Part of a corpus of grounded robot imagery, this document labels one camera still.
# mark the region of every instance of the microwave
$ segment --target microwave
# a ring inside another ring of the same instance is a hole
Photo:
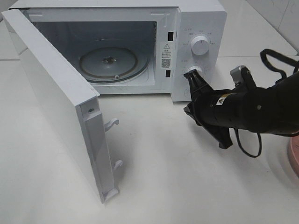
[[[18,0],[2,13],[30,85],[102,202],[118,193],[100,94],[169,93],[213,75],[226,12],[217,0]]]

